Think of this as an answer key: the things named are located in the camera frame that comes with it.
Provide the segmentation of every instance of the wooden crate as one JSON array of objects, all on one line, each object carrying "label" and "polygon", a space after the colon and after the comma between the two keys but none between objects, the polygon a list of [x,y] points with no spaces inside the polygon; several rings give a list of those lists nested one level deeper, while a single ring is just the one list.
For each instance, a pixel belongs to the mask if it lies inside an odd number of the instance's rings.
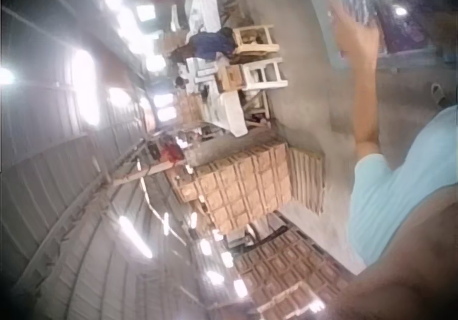
[{"label": "wooden crate", "polygon": [[326,187],[324,158],[290,147],[288,160],[292,197],[314,213],[322,214]]},{"label": "wooden crate", "polygon": [[227,234],[291,199],[286,144],[270,142],[195,168],[175,183],[183,202],[203,196],[208,216]]},{"label": "wooden crate", "polygon": [[257,310],[281,319],[299,315],[317,297],[328,303],[349,282],[297,228],[234,261]]},{"label": "wooden crate", "polygon": [[245,86],[242,68],[238,64],[221,66],[218,70],[218,80],[225,92],[237,91]]}]

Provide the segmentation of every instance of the wooden stool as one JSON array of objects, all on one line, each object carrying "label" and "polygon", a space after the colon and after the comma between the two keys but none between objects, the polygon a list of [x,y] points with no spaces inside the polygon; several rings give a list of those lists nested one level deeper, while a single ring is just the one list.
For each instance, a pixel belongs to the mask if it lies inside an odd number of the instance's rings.
[{"label": "wooden stool", "polygon": [[[273,25],[245,26],[243,28],[234,29],[234,40],[238,46],[235,50],[235,54],[267,54],[278,52],[280,46],[272,42],[270,28],[273,28]],[[266,44],[257,43],[255,40],[256,37],[254,37],[254,42],[245,43],[243,41],[244,34],[247,34],[247,31],[258,31],[261,29],[265,33],[267,39]]]},{"label": "wooden stool", "polygon": [[[252,89],[279,89],[281,87],[288,86],[288,80],[281,79],[280,69],[278,64],[283,62],[281,57],[276,57],[274,59],[267,59],[257,62],[251,62],[250,64],[242,65],[243,77],[245,78],[246,86],[243,88],[244,91]],[[276,80],[269,82],[265,76],[265,69],[269,64],[273,64],[275,70]],[[261,80],[256,81],[253,76],[253,72],[260,70]]]}]

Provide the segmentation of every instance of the sleeve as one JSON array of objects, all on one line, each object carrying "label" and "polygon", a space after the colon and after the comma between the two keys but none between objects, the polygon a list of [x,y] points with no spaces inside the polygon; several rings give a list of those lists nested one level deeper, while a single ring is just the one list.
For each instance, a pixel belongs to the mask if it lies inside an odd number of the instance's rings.
[{"label": "sleeve", "polygon": [[382,154],[370,154],[362,158],[355,167],[355,184],[352,200],[366,198],[367,195],[381,189],[392,176],[393,171]]}]

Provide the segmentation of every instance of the wooden box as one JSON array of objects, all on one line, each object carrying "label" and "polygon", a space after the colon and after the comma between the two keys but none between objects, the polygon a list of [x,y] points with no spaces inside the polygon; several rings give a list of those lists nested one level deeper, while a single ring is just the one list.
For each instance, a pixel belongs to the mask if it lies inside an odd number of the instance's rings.
[{"label": "wooden box", "polygon": [[218,70],[218,79],[221,82],[221,87],[226,92],[237,91],[245,86],[242,68],[238,64],[221,66]]}]

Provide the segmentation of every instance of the person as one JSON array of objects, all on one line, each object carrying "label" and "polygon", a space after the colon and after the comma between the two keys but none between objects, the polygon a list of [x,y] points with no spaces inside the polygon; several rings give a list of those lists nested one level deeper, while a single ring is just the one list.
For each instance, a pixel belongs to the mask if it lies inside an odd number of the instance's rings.
[{"label": "person", "polygon": [[177,77],[177,79],[175,79],[175,86],[178,89],[186,89],[186,85],[187,84],[189,84],[189,80],[188,79],[185,79],[183,77]]},{"label": "person", "polygon": [[457,106],[441,111],[416,137],[402,166],[391,170],[379,144],[378,26],[358,24],[330,2],[336,41],[355,81],[358,162],[349,239],[368,268],[319,319],[456,319]]},{"label": "person", "polygon": [[186,59],[198,57],[200,59],[215,61],[219,54],[231,58],[237,45],[230,28],[222,28],[218,32],[199,32],[191,36],[189,42],[174,50],[170,59],[173,63],[185,64]]}]

